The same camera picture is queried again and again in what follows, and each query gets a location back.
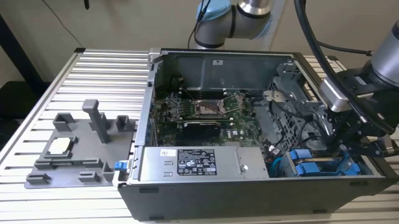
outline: black cable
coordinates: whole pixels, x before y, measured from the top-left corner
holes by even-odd
[[[281,109],[281,111],[283,111],[286,114],[290,114],[293,117],[306,119],[306,116],[305,116],[305,115],[301,115],[301,114],[298,114],[298,113],[293,113],[291,111],[286,110],[286,109],[278,104],[277,101],[271,100],[271,101],[270,101],[270,104],[273,105],[273,103],[277,105],[277,107]]]
[[[198,26],[199,26],[199,23],[201,23],[202,19],[205,18],[205,15],[206,15],[206,12],[207,12],[210,3],[211,3],[211,0],[209,0],[209,2],[207,2],[207,4],[206,4],[206,7],[202,8],[202,7],[205,6],[205,0],[202,0],[202,3],[201,3],[201,11],[199,11],[199,17],[198,17],[198,20],[197,20],[197,22],[195,22],[195,26],[194,26],[193,32],[191,32],[190,37],[189,37],[189,41],[187,41],[187,49],[190,49],[190,41],[191,41],[193,35],[195,36],[195,31],[197,31],[197,29],[198,29]]]
[[[349,98],[349,104],[354,110],[359,111],[359,114],[366,116],[366,118],[378,126],[387,134],[393,134],[395,129],[383,121],[383,119],[378,116],[377,112],[371,108],[371,106],[362,102],[358,96],[353,93],[353,91],[345,86],[343,81],[338,77],[327,59],[322,52],[321,46],[318,44],[318,40],[314,36],[314,31],[310,26],[310,22],[307,19],[306,11],[305,11],[305,0],[295,0],[295,11],[299,20],[299,24],[302,30],[305,32],[305,36],[310,47],[313,49],[315,58],[323,68],[327,77],[330,78],[333,84],[338,88],[338,90],[343,93],[343,95]]]
[[[299,146],[302,146],[305,143],[309,142],[309,140],[311,140],[311,139],[314,139],[314,138],[322,138],[322,136],[321,136],[321,135],[315,135],[315,136],[307,137],[307,138],[303,139],[301,142],[298,142],[297,146],[294,146],[294,147],[299,147]]]
[[[359,54],[359,55],[366,55],[369,57],[371,57],[373,53],[374,53],[373,50],[357,50],[357,49],[351,49],[351,48],[342,48],[342,47],[333,46],[327,43],[323,43],[321,41],[318,41],[318,43],[322,47],[326,47],[331,50],[337,50],[337,51],[342,51],[342,52],[347,52],[347,53],[354,53],[354,54]]]
[[[61,24],[62,24],[62,26],[65,27],[66,31],[71,34],[71,36],[74,37],[74,39],[75,39],[77,42],[79,43],[81,47],[83,48],[82,43],[79,42],[78,38],[77,38],[75,35],[71,33],[71,31],[69,30],[69,28],[65,26],[63,21],[62,21],[62,19],[59,18],[57,12],[53,10],[53,8],[50,7],[49,3],[47,3],[45,0],[42,0],[42,1],[43,1],[43,3],[47,5],[47,7],[50,8],[53,14],[57,16],[58,21],[61,22]]]

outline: motherboard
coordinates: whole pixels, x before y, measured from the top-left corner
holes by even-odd
[[[225,146],[231,142],[242,147],[263,146],[257,113],[245,91],[206,96],[187,90],[173,92],[157,100],[155,119],[159,146]]]

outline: slotted metal surface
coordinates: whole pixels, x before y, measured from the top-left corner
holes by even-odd
[[[315,58],[306,59],[325,77]],[[337,71],[345,69],[339,62],[330,63]],[[23,183],[51,136],[57,113],[70,112],[77,118],[87,118],[79,111],[82,103],[87,98],[97,98],[109,118],[127,114],[139,119],[147,74],[147,52],[87,50],[73,56],[0,153],[0,221],[10,224],[138,223],[115,187],[27,190]],[[399,157],[387,161],[399,172]],[[357,198],[334,214],[181,221],[187,224],[398,222],[399,184],[379,195]]]

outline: white sticker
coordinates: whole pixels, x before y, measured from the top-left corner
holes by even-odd
[[[213,65],[223,65],[223,60],[214,60]]]
[[[161,156],[177,156],[175,149],[162,149]]]

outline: power supply label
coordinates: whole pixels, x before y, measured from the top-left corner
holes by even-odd
[[[217,175],[214,149],[178,149],[178,174],[181,176]]]

